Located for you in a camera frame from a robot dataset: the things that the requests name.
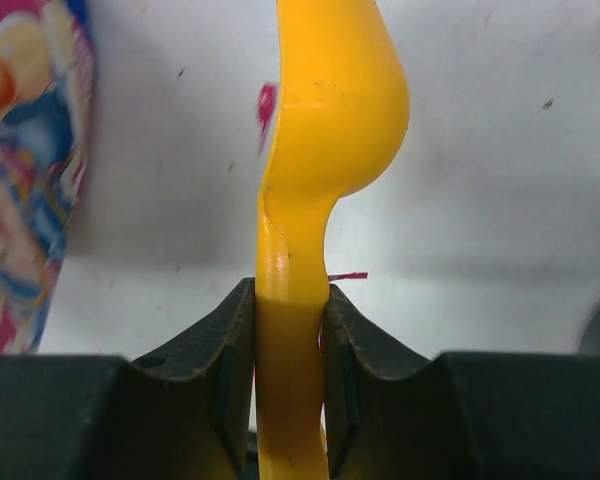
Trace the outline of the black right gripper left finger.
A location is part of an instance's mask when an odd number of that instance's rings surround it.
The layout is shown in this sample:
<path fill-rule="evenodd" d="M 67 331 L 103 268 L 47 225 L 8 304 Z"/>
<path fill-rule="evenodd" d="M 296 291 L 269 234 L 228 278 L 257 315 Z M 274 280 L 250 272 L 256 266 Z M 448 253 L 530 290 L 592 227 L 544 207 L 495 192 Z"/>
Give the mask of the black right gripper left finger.
<path fill-rule="evenodd" d="M 0 479 L 235 479 L 254 368 L 254 282 L 153 351 L 0 355 Z"/>

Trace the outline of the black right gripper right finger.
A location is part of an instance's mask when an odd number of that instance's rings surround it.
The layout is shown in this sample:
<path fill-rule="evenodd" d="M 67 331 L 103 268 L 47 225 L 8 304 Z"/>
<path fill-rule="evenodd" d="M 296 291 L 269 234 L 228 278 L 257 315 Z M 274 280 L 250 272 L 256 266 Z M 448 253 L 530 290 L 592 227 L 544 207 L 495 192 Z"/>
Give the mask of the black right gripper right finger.
<path fill-rule="evenodd" d="M 600 356 L 430 360 L 338 288 L 322 353 L 333 479 L 600 479 Z"/>

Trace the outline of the yellow plastic scoop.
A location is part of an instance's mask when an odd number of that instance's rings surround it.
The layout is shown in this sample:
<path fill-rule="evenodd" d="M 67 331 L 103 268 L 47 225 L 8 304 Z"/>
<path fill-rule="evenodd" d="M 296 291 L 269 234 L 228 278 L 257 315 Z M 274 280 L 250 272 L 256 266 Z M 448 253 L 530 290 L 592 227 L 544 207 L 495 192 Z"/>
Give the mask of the yellow plastic scoop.
<path fill-rule="evenodd" d="M 328 475 L 319 334 L 336 202 L 394 160 L 409 121 L 406 77 L 373 1 L 281 1 L 280 93 L 258 195 L 255 388 L 259 474 Z"/>

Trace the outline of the pink pet food bag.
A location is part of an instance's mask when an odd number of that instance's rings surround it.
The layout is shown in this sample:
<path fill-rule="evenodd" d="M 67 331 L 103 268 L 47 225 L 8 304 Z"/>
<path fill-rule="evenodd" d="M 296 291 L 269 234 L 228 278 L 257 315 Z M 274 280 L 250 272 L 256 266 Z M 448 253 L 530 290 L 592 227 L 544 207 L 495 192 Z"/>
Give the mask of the pink pet food bag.
<path fill-rule="evenodd" d="M 89 148 L 83 1 L 0 1 L 0 354 L 32 353 L 67 253 Z"/>

